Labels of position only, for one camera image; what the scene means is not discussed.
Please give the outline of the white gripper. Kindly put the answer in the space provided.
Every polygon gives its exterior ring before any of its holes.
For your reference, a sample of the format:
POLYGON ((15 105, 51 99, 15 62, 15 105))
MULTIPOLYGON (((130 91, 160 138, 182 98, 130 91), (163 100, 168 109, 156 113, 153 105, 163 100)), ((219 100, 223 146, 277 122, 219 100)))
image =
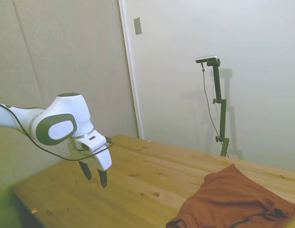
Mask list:
POLYGON ((92 174, 88 165, 97 168, 100 183, 103 188, 107 186, 107 169, 111 167, 112 160, 109 149, 105 144, 99 142, 80 142, 75 144, 71 142, 71 158, 79 160, 79 165, 88 180, 91 180, 92 174))

